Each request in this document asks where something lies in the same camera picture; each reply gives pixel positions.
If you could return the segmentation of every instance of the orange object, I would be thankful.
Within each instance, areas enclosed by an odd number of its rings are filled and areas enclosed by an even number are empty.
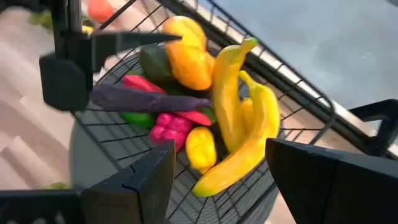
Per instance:
[[[182,36],[182,40],[165,45],[173,76],[192,90],[206,90],[211,85],[213,63],[206,52],[206,36],[193,19],[174,16],[166,20],[163,33]]]
[[[113,15],[113,7],[107,0],[90,0],[88,15],[99,23],[104,23]]]

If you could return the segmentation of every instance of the yellow banana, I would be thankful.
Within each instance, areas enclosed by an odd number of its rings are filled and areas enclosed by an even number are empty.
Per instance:
[[[213,105],[221,135],[229,152],[244,141],[247,131],[239,102],[238,72],[246,54],[257,44],[250,38],[242,45],[225,47],[217,56],[213,68]]]
[[[250,98],[243,99],[241,102],[241,110],[243,112],[246,130],[250,130],[254,123],[253,101]]]
[[[255,82],[246,72],[239,76],[248,84],[253,101],[254,124],[238,150],[207,171],[195,184],[193,193],[209,197],[233,185],[264,158],[266,139],[275,138],[279,131],[279,109],[274,92]]]

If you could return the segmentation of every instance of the green plant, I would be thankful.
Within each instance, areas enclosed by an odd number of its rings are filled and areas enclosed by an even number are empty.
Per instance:
[[[52,18],[51,18],[51,12],[49,10],[45,10],[41,13],[33,13],[29,17],[29,22],[32,25],[42,26],[50,33],[52,32]],[[85,15],[82,15],[81,23],[85,26],[94,27],[94,22]]]
[[[70,186],[64,182],[56,182],[48,187],[45,187],[44,189],[49,189],[49,190],[67,190],[70,189]]]

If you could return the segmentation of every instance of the wire basket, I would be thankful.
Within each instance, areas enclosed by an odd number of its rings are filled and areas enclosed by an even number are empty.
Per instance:
[[[217,54],[223,47],[240,43],[246,37],[259,40],[212,0],[131,0],[121,6],[99,29],[107,28],[119,17],[127,18],[128,10],[130,13],[140,12],[135,15],[142,16],[135,23],[131,22],[132,32],[160,32],[162,24],[170,16],[191,17],[205,31],[208,51],[213,54]],[[111,62],[107,62],[103,68],[106,74],[96,83],[117,85],[128,71],[140,70],[138,51],[139,49],[132,49],[109,59],[108,61],[117,62],[111,67],[107,66]],[[300,142],[305,139],[304,143],[315,144],[332,125],[335,112],[331,101],[263,42],[259,41],[258,47],[248,54],[242,69],[256,81],[271,87],[280,106],[284,107],[281,110],[283,125],[279,138]],[[294,77],[287,78],[286,73]],[[304,87],[310,88],[313,94],[303,94],[297,100],[297,93],[302,93]],[[239,94],[241,97],[249,96],[248,88],[242,81],[239,81]],[[318,122],[317,127],[311,128],[296,125],[295,116],[301,111],[310,111],[316,101],[324,102],[329,108],[325,112],[328,121]],[[90,103],[88,110],[74,113],[74,116],[117,170],[130,165],[156,147],[150,141],[148,131],[126,123],[116,112],[103,111]],[[219,136],[215,138],[216,141],[222,141]],[[266,161],[262,161],[243,179],[213,197],[198,198],[191,193],[199,178],[200,174],[190,168],[187,156],[181,150],[177,154],[175,181],[167,209],[166,218],[170,223],[264,223],[278,193]]]

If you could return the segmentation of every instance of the yellow bell pepper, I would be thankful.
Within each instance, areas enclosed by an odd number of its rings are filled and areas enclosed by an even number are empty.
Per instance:
[[[246,130],[250,130],[254,124],[253,101],[250,98],[243,99],[241,102],[241,109],[243,112]]]
[[[238,150],[207,171],[195,184],[193,193],[198,197],[218,194],[243,178],[264,158],[266,139],[278,135],[280,114],[274,92],[255,82],[246,72],[240,72],[239,76],[250,90],[254,109],[253,127]]]
[[[191,167],[202,174],[216,164],[217,152],[213,134],[205,127],[194,128],[189,133],[185,150]]]
[[[182,40],[165,45],[173,76],[193,90],[206,90],[211,85],[211,74],[206,51],[206,36],[193,19],[173,16],[163,25],[163,33],[182,36]]]
[[[246,39],[242,45],[225,47],[215,60],[213,105],[221,135],[229,152],[237,150],[248,133],[239,101],[238,73],[246,54],[256,45],[256,39]]]

